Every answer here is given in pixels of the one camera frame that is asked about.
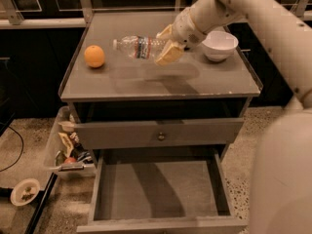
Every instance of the plastic bottle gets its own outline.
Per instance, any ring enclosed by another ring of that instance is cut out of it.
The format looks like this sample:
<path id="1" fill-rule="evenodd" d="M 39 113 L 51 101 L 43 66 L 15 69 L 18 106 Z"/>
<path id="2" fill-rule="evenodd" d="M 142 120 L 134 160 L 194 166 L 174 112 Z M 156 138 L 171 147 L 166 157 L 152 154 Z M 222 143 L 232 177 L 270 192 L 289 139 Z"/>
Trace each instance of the plastic bottle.
<path id="1" fill-rule="evenodd" d="M 155 59 L 166 45 L 167 40 L 144 36 L 126 36 L 114 40 L 114 50 L 120 51 L 132 59 Z"/>

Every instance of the concrete floor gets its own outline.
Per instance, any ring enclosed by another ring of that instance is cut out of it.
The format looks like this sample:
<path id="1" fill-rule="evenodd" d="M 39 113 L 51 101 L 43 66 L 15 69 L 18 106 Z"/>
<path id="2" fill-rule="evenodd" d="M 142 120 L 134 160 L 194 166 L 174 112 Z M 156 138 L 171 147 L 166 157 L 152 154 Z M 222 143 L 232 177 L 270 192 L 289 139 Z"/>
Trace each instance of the concrete floor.
<path id="1" fill-rule="evenodd" d="M 265 128 L 283 113 L 281 107 L 249 108 L 244 127 L 222 162 L 238 218 L 248 219 L 249 216 L 250 174 L 256 144 Z M 45 170 L 43 163 L 53 123 L 54 119 L 19 119 L 12 123 L 11 127 L 23 137 L 24 150 L 13 167 L 0 173 L 0 187 L 13 188 L 30 177 L 38 179 L 42 189 L 46 186 L 50 172 Z M 17 159 L 20 147 L 19 137 L 11 130 L 0 137 L 0 170 Z M 93 184 L 93 177 L 58 178 L 35 233 L 75 233 L 78 225 L 87 224 Z M 33 203 L 17 208 L 8 199 L 0 199 L 0 233 L 23 233 L 35 206 Z"/>

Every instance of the power cord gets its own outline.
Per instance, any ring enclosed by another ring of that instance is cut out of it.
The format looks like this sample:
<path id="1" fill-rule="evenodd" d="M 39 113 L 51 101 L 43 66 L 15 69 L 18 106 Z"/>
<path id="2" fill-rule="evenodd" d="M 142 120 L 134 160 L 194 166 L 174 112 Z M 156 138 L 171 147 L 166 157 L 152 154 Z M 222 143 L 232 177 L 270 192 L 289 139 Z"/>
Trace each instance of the power cord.
<path id="1" fill-rule="evenodd" d="M 15 132 L 15 133 L 19 136 L 19 138 L 20 138 L 20 140 L 21 140 L 21 151 L 20 151 L 20 154 L 19 154 L 18 159 L 17 159 L 12 165 L 10 165 L 9 167 L 0 170 L 0 173 L 1 173 L 1 172 L 4 172 L 4 171 L 6 171 L 6 170 L 8 170 L 8 169 L 11 168 L 13 165 L 15 165 L 15 164 L 19 161 L 20 156 L 21 156 L 22 151 L 23 151 L 23 139 L 22 139 L 22 136 L 21 136 L 21 135 L 18 133 L 18 131 L 16 131 L 15 129 L 13 129 L 13 128 L 11 128 L 11 127 L 8 127 L 8 128 L 11 129 L 13 132 Z"/>

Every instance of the drawer knob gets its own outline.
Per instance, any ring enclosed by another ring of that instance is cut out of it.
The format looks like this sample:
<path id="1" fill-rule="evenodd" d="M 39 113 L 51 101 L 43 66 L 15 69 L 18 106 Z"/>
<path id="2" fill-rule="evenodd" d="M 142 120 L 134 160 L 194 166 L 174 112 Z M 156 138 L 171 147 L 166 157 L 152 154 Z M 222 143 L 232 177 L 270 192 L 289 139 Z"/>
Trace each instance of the drawer knob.
<path id="1" fill-rule="evenodd" d="M 160 132 L 158 134 L 158 140 L 163 141 L 163 140 L 165 140 L 165 138 L 166 138 L 166 135 L 164 133 Z"/>

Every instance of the black pole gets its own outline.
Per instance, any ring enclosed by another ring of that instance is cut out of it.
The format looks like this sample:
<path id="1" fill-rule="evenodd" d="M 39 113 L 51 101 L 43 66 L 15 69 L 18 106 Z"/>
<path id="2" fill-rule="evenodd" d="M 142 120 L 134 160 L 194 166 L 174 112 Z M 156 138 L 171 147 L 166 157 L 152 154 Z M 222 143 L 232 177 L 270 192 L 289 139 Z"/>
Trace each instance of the black pole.
<path id="1" fill-rule="evenodd" d="M 45 208 L 45 205 L 47 203 L 47 200 L 49 199 L 50 193 L 55 185 L 55 182 L 57 180 L 58 176 L 54 173 L 51 174 L 49 181 L 46 185 L 46 188 L 43 192 L 43 196 L 40 198 L 38 205 L 36 207 L 35 212 L 33 213 L 33 216 L 27 226 L 27 229 L 25 231 L 25 234 L 32 234 L 37 226 L 37 223 L 39 221 L 40 215 L 43 212 L 43 209 Z"/>

